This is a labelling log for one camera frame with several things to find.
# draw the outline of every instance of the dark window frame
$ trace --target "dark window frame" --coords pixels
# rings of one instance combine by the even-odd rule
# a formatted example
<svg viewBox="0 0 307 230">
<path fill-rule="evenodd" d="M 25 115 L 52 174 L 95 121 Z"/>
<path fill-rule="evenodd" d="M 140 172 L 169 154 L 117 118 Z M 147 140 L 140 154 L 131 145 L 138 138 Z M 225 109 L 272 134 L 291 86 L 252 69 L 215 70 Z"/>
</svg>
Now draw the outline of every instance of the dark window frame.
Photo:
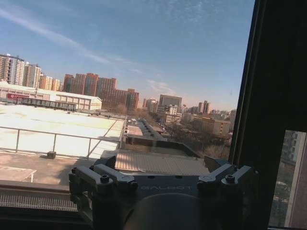
<svg viewBox="0 0 307 230">
<path fill-rule="evenodd" d="M 306 11 L 304 0 L 255 2 L 229 155 L 260 173 L 259 201 L 244 229 L 268 228 L 285 131 L 307 131 Z M 284 108 L 291 109 L 277 112 Z"/>
</svg>

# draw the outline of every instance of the metal roof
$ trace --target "metal roof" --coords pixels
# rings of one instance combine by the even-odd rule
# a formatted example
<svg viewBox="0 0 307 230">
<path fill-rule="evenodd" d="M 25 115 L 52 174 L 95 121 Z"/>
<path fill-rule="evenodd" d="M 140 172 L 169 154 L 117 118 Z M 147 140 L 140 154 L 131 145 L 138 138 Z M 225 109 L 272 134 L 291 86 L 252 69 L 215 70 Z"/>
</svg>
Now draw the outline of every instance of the metal roof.
<svg viewBox="0 0 307 230">
<path fill-rule="evenodd" d="M 209 171 L 203 161 L 194 157 L 183 157 L 134 151 L 117 154 L 115 168 L 120 171 L 161 173 L 172 175 L 204 175 Z"/>
</svg>

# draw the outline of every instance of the glass pane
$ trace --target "glass pane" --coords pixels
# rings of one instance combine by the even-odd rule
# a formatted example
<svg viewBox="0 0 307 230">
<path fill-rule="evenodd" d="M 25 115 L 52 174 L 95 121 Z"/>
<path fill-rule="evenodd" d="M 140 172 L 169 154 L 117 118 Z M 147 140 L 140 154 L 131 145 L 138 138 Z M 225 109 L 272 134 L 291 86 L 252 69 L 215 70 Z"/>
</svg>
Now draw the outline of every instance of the glass pane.
<svg viewBox="0 0 307 230">
<path fill-rule="evenodd" d="M 307 228 L 306 133 L 286 130 L 270 225 Z"/>
<path fill-rule="evenodd" d="M 68 186 L 110 154 L 124 173 L 208 173 L 205 156 L 228 159 L 253 7 L 1 1 L 0 177 Z"/>
</svg>

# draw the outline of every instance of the small box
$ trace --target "small box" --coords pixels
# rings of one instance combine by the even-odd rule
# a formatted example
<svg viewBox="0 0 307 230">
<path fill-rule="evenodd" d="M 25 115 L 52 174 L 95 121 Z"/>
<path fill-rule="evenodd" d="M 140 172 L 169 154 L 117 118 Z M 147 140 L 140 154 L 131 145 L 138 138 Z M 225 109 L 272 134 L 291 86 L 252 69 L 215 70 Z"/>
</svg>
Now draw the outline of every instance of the small box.
<svg viewBox="0 0 307 230">
<path fill-rule="evenodd" d="M 57 152 L 49 151 L 47 153 L 47 158 L 49 159 L 55 159 Z"/>
</svg>

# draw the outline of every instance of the red sign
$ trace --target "red sign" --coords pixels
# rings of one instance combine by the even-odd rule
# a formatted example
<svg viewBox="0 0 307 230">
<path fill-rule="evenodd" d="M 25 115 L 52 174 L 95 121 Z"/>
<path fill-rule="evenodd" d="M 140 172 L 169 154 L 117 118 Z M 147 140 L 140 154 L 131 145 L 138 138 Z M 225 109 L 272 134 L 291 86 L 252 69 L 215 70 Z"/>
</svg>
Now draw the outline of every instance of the red sign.
<svg viewBox="0 0 307 230">
<path fill-rule="evenodd" d="M 29 97 L 26 95 L 19 95 L 14 93 L 8 93 L 8 99 L 17 99 L 17 98 L 23 98 L 23 97 Z"/>
</svg>

